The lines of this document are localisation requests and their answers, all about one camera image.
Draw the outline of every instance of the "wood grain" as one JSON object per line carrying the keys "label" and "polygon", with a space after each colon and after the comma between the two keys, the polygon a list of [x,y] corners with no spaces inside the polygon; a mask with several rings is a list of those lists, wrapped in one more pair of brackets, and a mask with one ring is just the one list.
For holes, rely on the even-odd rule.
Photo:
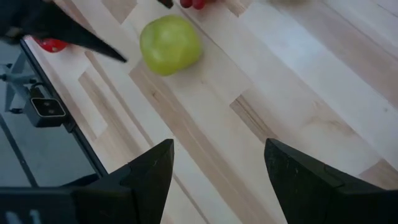
{"label": "wood grain", "polygon": [[[26,42],[112,172],[175,140],[162,223],[286,223],[264,161],[277,138],[343,172],[398,187],[398,3],[224,0],[202,11],[155,0],[57,0],[127,57]],[[171,77],[142,61],[161,16],[191,22],[203,56]]]}

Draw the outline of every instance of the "wooden table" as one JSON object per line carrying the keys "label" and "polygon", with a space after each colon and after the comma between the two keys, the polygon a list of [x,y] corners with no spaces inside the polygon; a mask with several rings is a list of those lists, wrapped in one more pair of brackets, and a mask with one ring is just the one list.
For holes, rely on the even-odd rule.
{"label": "wooden table", "polygon": [[[107,171],[175,139],[164,223],[285,222],[266,138],[398,187],[395,0],[225,0],[200,12],[155,0],[58,3],[129,58],[48,54],[27,40]],[[194,23],[205,53],[161,78],[143,63],[138,36],[166,14]]]}

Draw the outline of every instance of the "green apple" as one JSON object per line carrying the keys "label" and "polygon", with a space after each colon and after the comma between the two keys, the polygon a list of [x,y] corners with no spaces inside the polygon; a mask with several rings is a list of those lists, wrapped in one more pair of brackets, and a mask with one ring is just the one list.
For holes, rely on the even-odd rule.
{"label": "green apple", "polygon": [[155,73],[171,75],[199,60],[202,43],[186,19],[168,15],[145,26],[140,36],[144,61]]}

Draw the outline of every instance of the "metal frame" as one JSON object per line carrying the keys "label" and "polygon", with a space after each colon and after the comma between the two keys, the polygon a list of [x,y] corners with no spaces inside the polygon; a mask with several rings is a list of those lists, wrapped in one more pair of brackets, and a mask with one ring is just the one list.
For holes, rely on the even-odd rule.
{"label": "metal frame", "polygon": [[63,109],[65,110],[66,114],[69,115],[70,119],[64,124],[65,129],[73,135],[76,139],[79,146],[82,148],[83,153],[87,157],[88,161],[90,162],[91,166],[93,167],[94,171],[98,175],[99,178],[108,175],[105,167],[102,165],[101,161],[98,159],[98,156],[95,154],[93,148],[90,146],[89,142],[87,141],[86,137],[82,133],[79,126],[76,124],[76,121],[70,115],[70,112],[60,96],[58,95],[57,91],[55,90],[54,86],[51,84],[51,81],[43,71],[42,67],[40,66],[39,62],[34,57],[33,53],[30,51],[30,48],[27,46],[25,41],[22,39],[20,42],[21,49],[26,55],[26,59],[29,62],[29,65],[32,67],[34,73],[41,79],[41,82],[46,87],[47,91],[49,92],[52,98],[57,99]]}

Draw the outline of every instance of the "red fruit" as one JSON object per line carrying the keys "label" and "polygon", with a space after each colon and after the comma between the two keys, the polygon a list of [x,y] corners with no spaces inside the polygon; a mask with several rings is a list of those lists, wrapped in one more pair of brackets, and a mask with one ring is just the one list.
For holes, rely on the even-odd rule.
{"label": "red fruit", "polygon": [[65,49],[67,47],[67,43],[61,40],[55,40],[55,39],[44,39],[44,40],[39,40],[37,38],[33,38],[38,45],[44,49],[47,52],[50,53],[57,53],[60,52],[61,50]]}
{"label": "red fruit", "polygon": [[193,0],[193,7],[197,10],[203,9],[206,5],[206,0]]}
{"label": "red fruit", "polygon": [[189,7],[192,6],[192,0],[180,0],[180,4],[185,9],[188,9]]}

